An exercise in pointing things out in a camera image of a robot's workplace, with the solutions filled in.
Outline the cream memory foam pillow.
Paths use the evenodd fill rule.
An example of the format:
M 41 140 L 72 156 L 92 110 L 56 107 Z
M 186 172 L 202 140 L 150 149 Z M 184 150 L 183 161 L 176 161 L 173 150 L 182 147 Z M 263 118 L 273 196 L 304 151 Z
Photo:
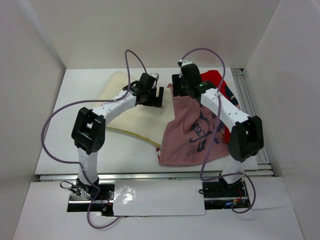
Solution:
M 128 75 L 117 71 L 105 84 L 98 99 L 110 100 L 128 84 Z M 137 137 L 158 148 L 161 147 L 167 124 L 175 119 L 172 92 L 164 88 L 162 107 L 137 105 L 113 119 L 106 128 Z

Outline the red printed pillowcase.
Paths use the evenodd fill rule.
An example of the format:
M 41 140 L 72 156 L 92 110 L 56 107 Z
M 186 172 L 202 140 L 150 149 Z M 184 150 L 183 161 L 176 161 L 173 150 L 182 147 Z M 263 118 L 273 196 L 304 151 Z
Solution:
M 158 162 L 162 167 L 202 165 L 229 155 L 231 133 L 208 108 L 189 96 L 172 96 L 174 120 L 165 129 Z

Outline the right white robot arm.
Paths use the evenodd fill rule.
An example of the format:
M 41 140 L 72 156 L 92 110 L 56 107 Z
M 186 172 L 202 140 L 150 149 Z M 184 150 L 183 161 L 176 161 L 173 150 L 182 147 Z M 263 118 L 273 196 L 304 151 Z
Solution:
M 218 184 L 220 194 L 230 196 L 236 189 L 235 182 L 244 175 L 245 161 L 264 147 L 262 120 L 243 112 L 221 93 L 225 66 L 218 84 L 202 81 L 198 66 L 190 60 L 180 59 L 178 66 L 180 72 L 172 80 L 173 87 L 178 87 L 177 94 L 183 93 L 208 108 L 230 132 L 227 147 L 232 160 L 219 176 L 223 180 Z

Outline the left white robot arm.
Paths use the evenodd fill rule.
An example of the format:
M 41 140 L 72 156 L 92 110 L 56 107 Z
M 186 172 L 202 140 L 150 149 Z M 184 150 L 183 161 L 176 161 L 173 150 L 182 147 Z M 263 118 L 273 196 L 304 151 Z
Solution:
M 142 73 L 139 80 L 124 86 L 111 100 L 92 109 L 83 107 L 78 111 L 71 138 L 81 163 L 76 181 L 86 199 L 92 200 L 99 193 L 97 158 L 105 143 L 106 126 L 137 105 L 162 107 L 164 88 L 157 90 L 158 80 L 157 73 Z

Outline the white cover plate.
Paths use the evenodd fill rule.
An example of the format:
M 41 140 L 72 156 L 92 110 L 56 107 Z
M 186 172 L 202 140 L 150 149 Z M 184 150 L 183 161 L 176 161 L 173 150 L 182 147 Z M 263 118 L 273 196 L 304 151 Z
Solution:
M 200 180 L 119 180 L 114 184 L 113 214 L 124 217 L 202 216 Z

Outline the aluminium side rail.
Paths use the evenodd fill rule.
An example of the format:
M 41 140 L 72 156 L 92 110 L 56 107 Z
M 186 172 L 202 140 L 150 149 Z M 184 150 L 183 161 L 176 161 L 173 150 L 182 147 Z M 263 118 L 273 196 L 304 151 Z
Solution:
M 237 91 L 237 100 L 240 104 L 240 107 L 243 112 L 251 116 L 256 115 L 256 111 L 254 110 L 252 98 L 250 97 L 248 87 L 244 78 L 243 69 L 241 68 L 232 68 L 231 73 L 233 76 L 235 88 Z M 266 151 L 266 148 L 263 147 L 259 152 L 250 158 L 248 158 L 245 162 L 245 171 L 249 172 L 250 176 L 257 177 L 274 177 L 274 171 L 272 164 L 270 162 L 270 158 Z

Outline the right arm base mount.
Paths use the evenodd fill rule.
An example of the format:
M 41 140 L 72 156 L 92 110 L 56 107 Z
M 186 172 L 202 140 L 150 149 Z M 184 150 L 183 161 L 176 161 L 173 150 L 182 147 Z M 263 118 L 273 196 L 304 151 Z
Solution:
M 251 206 L 246 182 L 241 178 L 232 184 L 221 178 L 218 181 L 202 182 L 205 210 L 247 209 Z

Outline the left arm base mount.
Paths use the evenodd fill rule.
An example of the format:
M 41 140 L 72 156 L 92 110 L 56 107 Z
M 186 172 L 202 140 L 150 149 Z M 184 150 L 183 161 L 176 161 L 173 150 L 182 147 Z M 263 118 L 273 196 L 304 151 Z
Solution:
M 97 194 L 97 189 L 93 188 L 92 193 L 85 192 L 75 182 L 63 180 L 60 182 L 60 188 L 68 190 L 68 213 L 84 213 L 98 212 L 104 217 L 113 217 L 113 202 L 115 185 L 113 183 L 103 183 L 99 185 L 100 192 Z

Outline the aluminium front rail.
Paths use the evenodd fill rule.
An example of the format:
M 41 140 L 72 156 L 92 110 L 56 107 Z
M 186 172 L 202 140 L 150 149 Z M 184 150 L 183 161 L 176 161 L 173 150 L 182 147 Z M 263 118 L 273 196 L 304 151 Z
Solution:
M 161 172 L 161 173 L 119 173 L 119 174 L 99 174 L 100 180 L 162 180 L 162 179 L 196 179 L 200 177 L 200 172 Z M 77 178 L 75 174 L 40 175 L 41 182 L 51 181 L 73 181 Z

